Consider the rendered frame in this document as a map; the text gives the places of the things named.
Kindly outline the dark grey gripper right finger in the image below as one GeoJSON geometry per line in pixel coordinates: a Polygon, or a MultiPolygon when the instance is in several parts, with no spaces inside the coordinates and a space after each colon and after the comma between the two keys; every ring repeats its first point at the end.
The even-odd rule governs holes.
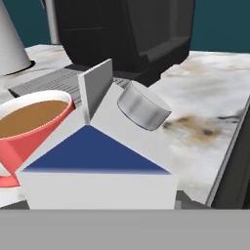
{"type": "Polygon", "coordinates": [[[194,209],[209,209],[209,206],[191,200],[183,190],[178,190],[176,195],[175,208],[180,210],[187,210],[187,209],[194,210],[194,209]]]}

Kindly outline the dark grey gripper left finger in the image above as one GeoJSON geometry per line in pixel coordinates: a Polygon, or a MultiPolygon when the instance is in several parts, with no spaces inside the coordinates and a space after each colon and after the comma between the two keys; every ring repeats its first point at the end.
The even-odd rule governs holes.
{"type": "Polygon", "coordinates": [[[14,209],[14,210],[28,210],[29,206],[26,200],[16,202],[7,206],[4,206],[4,209],[14,209]]]}

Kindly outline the white and blue milk carton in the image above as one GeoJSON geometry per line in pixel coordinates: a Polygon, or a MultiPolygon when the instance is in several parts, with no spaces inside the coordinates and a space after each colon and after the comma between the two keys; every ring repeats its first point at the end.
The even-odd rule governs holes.
{"type": "Polygon", "coordinates": [[[30,208],[174,208],[178,181],[158,135],[170,108],[143,85],[112,78],[110,60],[81,73],[82,105],[52,134],[52,148],[19,169],[30,208]]]}

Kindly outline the red coffee cup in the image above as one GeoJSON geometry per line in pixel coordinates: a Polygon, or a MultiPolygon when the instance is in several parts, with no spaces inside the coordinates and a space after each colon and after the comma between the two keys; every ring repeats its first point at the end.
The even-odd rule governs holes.
{"type": "Polygon", "coordinates": [[[9,172],[0,175],[0,188],[20,185],[16,171],[74,110],[71,95],[59,90],[23,95],[0,105],[0,162],[9,172]]]}

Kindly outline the black coffee machine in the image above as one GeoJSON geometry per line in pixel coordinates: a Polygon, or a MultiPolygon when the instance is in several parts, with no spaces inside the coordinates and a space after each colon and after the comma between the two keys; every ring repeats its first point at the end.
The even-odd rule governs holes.
{"type": "Polygon", "coordinates": [[[78,75],[107,59],[114,82],[152,85],[189,54],[195,0],[55,0],[71,64],[9,89],[13,97],[63,90],[80,104],[78,75]]]}

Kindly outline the dark cabinet front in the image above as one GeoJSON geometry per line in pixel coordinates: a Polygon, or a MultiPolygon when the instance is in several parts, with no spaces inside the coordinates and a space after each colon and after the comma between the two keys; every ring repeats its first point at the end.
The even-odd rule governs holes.
{"type": "Polygon", "coordinates": [[[242,209],[250,182],[250,105],[237,126],[220,174],[211,207],[242,209]]]}

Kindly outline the white cone-shaped object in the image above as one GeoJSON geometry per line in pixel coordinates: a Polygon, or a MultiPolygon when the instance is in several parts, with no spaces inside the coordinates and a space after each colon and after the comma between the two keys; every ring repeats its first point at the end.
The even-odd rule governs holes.
{"type": "Polygon", "coordinates": [[[35,65],[21,42],[9,13],[0,0],[0,76],[27,70],[35,65]]]}

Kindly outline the grey metal pole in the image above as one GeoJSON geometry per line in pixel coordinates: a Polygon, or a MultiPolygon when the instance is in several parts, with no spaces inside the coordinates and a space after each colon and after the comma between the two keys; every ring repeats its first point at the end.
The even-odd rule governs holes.
{"type": "Polygon", "coordinates": [[[44,0],[45,9],[47,13],[47,20],[49,25],[51,43],[58,45],[60,43],[59,34],[58,34],[58,24],[57,16],[55,9],[55,0],[44,0]]]}

